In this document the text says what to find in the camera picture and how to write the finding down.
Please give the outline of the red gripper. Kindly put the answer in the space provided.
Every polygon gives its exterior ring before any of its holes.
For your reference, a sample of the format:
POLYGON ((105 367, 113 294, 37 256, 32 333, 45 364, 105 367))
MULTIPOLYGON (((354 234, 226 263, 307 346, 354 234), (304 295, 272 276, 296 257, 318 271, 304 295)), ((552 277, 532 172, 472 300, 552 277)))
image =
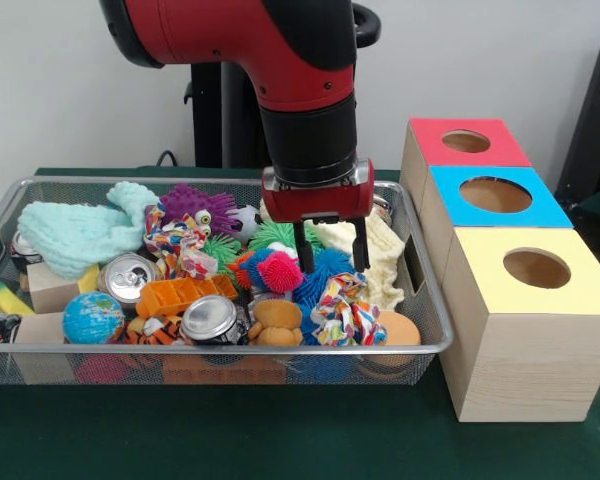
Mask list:
POLYGON ((315 271, 311 243, 306 238, 304 220, 348 221, 354 226, 352 258, 355 269, 362 273, 370 267, 366 219, 373 204, 374 166, 370 159, 357 161, 350 175, 335 183, 313 187, 291 186, 281 182, 272 167, 262 175, 261 196, 272 220, 293 223, 300 269, 315 271))

